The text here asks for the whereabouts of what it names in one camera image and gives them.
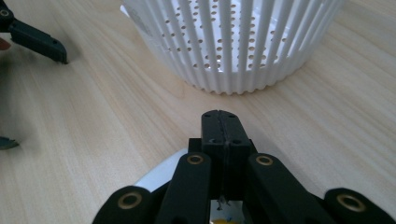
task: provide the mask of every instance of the table surface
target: table surface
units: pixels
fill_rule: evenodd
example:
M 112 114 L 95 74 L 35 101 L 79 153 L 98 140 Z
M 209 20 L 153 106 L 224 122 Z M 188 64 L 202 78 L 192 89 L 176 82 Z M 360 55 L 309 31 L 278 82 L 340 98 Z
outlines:
M 354 189 L 396 217 L 394 0 L 348 1 L 293 75 L 231 96 L 159 63 L 121 1 L 7 2 L 63 42 L 69 64 L 0 52 L 0 135 L 21 144 L 0 151 L 0 223 L 91 223 L 111 193 L 200 137 L 214 109 L 310 192 Z

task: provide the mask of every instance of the perforated basket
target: perforated basket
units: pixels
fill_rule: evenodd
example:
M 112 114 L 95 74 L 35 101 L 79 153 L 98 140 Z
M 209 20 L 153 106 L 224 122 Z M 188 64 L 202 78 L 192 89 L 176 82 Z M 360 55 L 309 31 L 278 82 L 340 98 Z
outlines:
M 344 0 L 125 0 L 150 50 L 181 78 L 228 94 L 263 89 L 312 54 Z

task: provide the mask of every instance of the wooden table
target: wooden table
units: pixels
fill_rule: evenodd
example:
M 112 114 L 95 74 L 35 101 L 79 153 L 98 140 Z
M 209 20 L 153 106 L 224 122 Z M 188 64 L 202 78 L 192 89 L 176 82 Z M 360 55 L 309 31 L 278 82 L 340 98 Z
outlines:
M 21 143 L 0 151 L 0 223 L 91 223 L 111 193 L 200 137 L 213 109 L 235 113 L 319 197 L 354 189 L 396 217 L 394 0 L 348 1 L 295 74 L 232 96 L 160 64 L 121 1 L 7 3 L 62 41 L 70 64 L 0 52 L 0 135 Z

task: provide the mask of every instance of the wood grain surface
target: wood grain surface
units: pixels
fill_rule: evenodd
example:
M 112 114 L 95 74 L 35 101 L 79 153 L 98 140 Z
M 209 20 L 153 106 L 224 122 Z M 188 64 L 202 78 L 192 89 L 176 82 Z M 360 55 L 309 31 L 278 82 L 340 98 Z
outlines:
M 69 64 L 0 51 L 0 135 L 21 144 L 0 151 L 0 223 L 91 223 L 111 193 L 200 137 L 213 109 L 235 113 L 312 193 L 354 189 L 396 218 L 394 0 L 346 2 L 292 76 L 231 96 L 159 63 L 121 1 L 7 4 L 62 41 Z

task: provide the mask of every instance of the white basket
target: white basket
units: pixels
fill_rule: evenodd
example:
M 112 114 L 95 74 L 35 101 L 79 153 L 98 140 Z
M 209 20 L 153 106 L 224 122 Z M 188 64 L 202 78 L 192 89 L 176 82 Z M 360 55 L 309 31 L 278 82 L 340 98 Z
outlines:
M 312 54 L 345 0 L 125 0 L 151 51 L 193 86 L 261 90 Z

